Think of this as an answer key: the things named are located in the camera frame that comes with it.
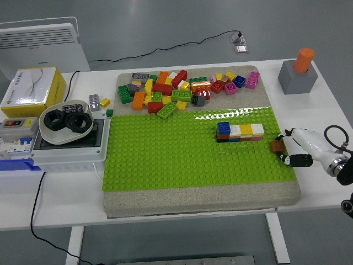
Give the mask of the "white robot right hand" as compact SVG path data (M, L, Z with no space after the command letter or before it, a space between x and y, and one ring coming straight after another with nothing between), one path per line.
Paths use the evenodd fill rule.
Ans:
M284 164L290 167L310 167L313 161L319 161L323 168L328 172L333 168L335 160L343 157L342 154L335 153L335 150L326 142L326 140L317 132L307 129L285 130L283 134L278 135L275 140L281 140L285 136L291 136L294 141L300 145L308 154L297 154L286 156L278 153L279 158Z

